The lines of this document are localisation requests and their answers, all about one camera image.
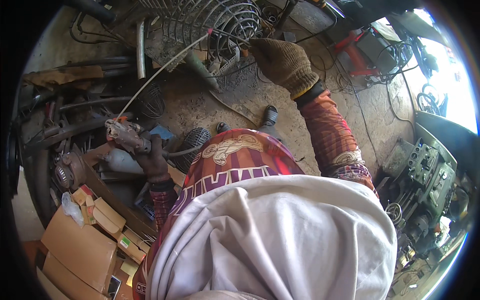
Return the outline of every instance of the brown glove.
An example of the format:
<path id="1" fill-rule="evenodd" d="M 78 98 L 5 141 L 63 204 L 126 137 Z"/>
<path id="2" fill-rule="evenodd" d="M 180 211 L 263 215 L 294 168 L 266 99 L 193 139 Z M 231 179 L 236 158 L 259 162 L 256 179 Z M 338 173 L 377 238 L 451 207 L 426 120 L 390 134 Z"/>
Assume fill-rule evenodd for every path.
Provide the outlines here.
<path id="1" fill-rule="evenodd" d="M 150 183 L 159 183 L 170 179 L 167 161 L 163 158 L 162 139 L 152 134 L 152 150 L 148 154 L 136 155 L 137 163 L 142 167 Z"/>
<path id="2" fill-rule="evenodd" d="M 286 88 L 292 100 L 318 81 L 302 47 L 269 38 L 251 39 L 250 44 L 250 52 L 262 73 L 273 83 Z"/>

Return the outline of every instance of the black glove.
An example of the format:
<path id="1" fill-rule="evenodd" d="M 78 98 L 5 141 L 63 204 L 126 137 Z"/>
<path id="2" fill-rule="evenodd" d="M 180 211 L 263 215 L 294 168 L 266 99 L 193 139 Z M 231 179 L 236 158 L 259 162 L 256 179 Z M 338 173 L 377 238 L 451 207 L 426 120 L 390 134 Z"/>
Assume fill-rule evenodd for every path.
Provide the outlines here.
<path id="1" fill-rule="evenodd" d="M 159 183 L 170 179 L 167 161 L 163 158 L 162 138 L 160 134 L 151 137 L 152 148 L 150 153 L 136 155 L 138 164 L 142 167 L 150 183 Z"/>

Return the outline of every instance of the foot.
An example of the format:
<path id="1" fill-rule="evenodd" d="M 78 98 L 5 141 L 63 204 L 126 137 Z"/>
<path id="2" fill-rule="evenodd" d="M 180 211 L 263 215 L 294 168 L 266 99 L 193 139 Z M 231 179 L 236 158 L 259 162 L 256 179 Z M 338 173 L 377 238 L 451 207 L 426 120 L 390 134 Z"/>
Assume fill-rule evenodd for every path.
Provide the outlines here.
<path id="1" fill-rule="evenodd" d="M 262 119 L 262 126 L 273 126 L 278 117 L 278 110 L 273 105 L 268 105 L 264 110 L 264 118 Z"/>
<path id="2" fill-rule="evenodd" d="M 225 122 L 219 122 L 217 125 L 216 125 L 216 133 L 222 133 L 222 132 L 225 132 L 225 131 L 229 131 L 229 130 L 232 130 L 232 128 Z"/>

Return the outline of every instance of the patterned long sleeve shirt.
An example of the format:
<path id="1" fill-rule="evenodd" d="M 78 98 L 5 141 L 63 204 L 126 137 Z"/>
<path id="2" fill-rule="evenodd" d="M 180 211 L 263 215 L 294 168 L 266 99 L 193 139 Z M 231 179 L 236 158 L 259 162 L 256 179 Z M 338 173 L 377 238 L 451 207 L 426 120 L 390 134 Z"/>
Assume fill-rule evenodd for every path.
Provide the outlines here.
<path id="1" fill-rule="evenodd" d="M 310 132 L 322 176 L 355 181 L 376 193 L 357 142 L 330 92 L 321 90 L 319 95 L 297 104 Z M 173 189 L 150 191 L 159 236 L 133 278 L 135 299 L 144 299 L 153 258 L 179 214 L 195 197 L 240 180 L 288 174 L 304 172 L 290 151 L 266 133 L 233 129 L 205 143 L 192 162 L 179 197 Z"/>

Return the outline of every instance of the wire cage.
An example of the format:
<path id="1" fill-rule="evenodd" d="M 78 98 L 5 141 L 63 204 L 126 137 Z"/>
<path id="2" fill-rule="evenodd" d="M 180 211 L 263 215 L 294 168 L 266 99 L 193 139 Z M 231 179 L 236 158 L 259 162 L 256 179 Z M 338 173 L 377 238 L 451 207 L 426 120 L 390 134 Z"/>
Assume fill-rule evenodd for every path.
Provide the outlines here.
<path id="1" fill-rule="evenodd" d="M 187 137 L 183 141 L 182 145 L 180 145 L 178 151 L 183 151 L 197 146 L 201 146 L 211 138 L 212 136 L 206 128 L 194 128 L 187 134 Z M 180 171 L 186 174 L 190 169 L 190 165 L 192 164 L 193 159 L 195 158 L 197 153 L 198 150 L 176 157 L 173 159 L 173 162 Z"/>
<path id="2" fill-rule="evenodd" d="M 190 45 L 208 29 L 213 33 L 206 48 L 211 58 L 224 51 L 235 53 L 241 47 L 237 38 L 248 40 L 262 29 L 260 9 L 251 0 L 139 0 L 149 10 L 155 10 L 163 19 L 163 34 L 167 39 Z"/>
<path id="3" fill-rule="evenodd" d="M 141 113 L 145 116 L 158 119 L 165 112 L 165 101 L 163 100 L 162 90 L 156 82 L 151 82 L 149 86 L 140 93 Z"/>

